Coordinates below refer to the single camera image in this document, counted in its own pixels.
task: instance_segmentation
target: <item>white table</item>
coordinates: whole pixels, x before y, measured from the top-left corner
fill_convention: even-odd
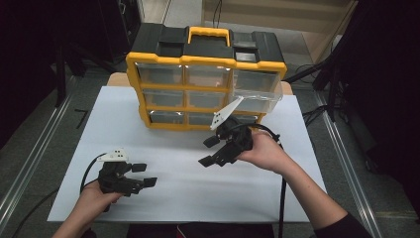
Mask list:
[[[173,132],[145,127],[132,87],[102,87],[73,155],[48,221],[63,221],[77,201],[80,182],[98,155],[124,148],[130,163],[146,163],[143,173],[127,178],[157,177],[155,187],[122,197],[97,221],[178,223],[190,221],[275,223],[278,221],[281,176],[237,161],[223,168],[202,167],[198,160],[220,147],[202,142],[210,131]],[[262,123],[281,135],[285,151],[325,189],[295,96],[285,95]],[[96,179],[96,163],[87,181]],[[284,220],[308,221],[290,189]]]

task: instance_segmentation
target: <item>yellow handle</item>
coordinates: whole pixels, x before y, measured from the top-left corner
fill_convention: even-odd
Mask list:
[[[192,36],[208,36],[208,37],[224,37],[226,38],[226,45],[231,45],[229,41],[229,30],[227,29],[216,29],[216,28],[201,28],[201,27],[190,27],[188,34],[188,44],[191,43]]]

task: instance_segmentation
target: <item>table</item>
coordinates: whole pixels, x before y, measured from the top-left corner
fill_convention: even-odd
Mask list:
[[[120,85],[124,85],[124,75],[117,75],[122,82]],[[102,87],[48,221],[63,221],[67,217],[78,198],[81,178],[91,160],[120,147],[127,151],[131,163],[148,164],[144,173],[128,173],[127,177],[157,177],[157,185],[131,197],[120,198],[97,221],[278,221],[281,176],[240,161],[223,168],[203,168],[198,160],[223,146],[221,143],[220,147],[207,149],[202,145],[213,132],[148,129],[138,115],[138,106],[132,87]],[[296,97],[283,96],[262,123],[280,133],[286,152],[325,189]],[[101,165],[96,163],[87,181],[96,179],[100,169]],[[286,192],[284,221],[308,221],[290,189]]]
[[[220,22],[302,32],[312,60],[322,60],[344,33],[358,1],[224,0]],[[219,1],[202,0],[201,24],[213,21]]]

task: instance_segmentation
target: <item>white plastic mount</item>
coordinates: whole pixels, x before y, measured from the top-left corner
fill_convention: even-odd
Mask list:
[[[210,125],[210,129],[213,131],[220,124],[222,124],[228,117],[235,111],[239,104],[244,100],[243,96],[239,96],[238,99],[229,103],[229,105],[222,108],[220,111],[214,113],[213,122]]]
[[[116,149],[110,153],[107,153],[99,157],[97,162],[127,162],[129,157],[123,148]]]

